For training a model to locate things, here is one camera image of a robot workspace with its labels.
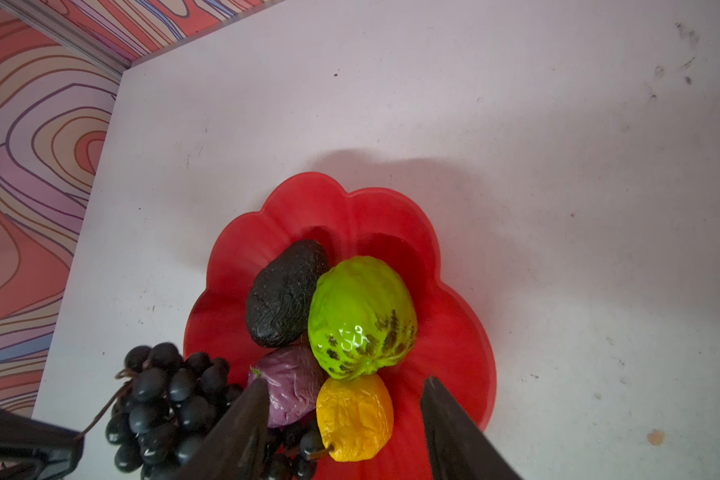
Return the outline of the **yellow fake lemon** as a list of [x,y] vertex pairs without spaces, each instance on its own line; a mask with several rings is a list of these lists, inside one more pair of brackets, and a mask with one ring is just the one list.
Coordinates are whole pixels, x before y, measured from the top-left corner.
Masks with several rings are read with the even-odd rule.
[[394,429],[391,395],[377,374],[326,380],[316,400],[316,418],[324,447],[341,463],[374,458]]

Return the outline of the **dark fake avocado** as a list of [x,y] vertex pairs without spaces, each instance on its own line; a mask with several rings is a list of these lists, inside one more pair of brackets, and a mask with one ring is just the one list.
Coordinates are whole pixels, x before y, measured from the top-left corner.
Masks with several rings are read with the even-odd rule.
[[291,244],[254,279],[245,321],[252,340],[265,348],[294,343],[306,331],[318,279],[329,270],[325,248],[315,240]]

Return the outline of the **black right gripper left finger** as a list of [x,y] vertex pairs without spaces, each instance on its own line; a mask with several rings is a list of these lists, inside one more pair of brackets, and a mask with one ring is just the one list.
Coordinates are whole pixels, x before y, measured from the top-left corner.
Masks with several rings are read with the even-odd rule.
[[172,479],[258,479],[264,469],[268,384],[255,380]]

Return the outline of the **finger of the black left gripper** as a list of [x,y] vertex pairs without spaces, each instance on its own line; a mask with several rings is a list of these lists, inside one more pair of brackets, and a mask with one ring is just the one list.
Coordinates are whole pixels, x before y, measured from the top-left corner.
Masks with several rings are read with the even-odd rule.
[[83,451],[82,433],[0,409],[0,479],[62,479]]

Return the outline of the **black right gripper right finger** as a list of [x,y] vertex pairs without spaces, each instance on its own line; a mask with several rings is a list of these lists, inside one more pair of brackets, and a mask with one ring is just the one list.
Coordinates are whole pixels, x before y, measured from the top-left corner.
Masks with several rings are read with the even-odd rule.
[[435,480],[522,479],[435,376],[425,380],[420,408]]

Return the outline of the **black fake grape bunch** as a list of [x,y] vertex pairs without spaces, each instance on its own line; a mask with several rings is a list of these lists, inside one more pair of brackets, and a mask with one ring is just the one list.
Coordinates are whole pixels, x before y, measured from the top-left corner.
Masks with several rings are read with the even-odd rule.
[[[226,380],[223,358],[195,352],[181,360],[171,343],[140,345],[125,357],[126,383],[113,399],[105,439],[114,466],[143,479],[172,479],[246,387]],[[322,449],[315,409],[300,421],[268,428],[264,469],[258,479],[313,479]]]

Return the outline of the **green fake custard apple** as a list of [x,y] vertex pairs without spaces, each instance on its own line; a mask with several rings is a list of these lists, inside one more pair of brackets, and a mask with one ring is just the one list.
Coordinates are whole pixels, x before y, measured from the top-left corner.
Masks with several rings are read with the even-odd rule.
[[415,346],[418,318],[397,272],[380,259],[355,256],[319,278],[307,333],[321,368],[351,380],[402,362]]

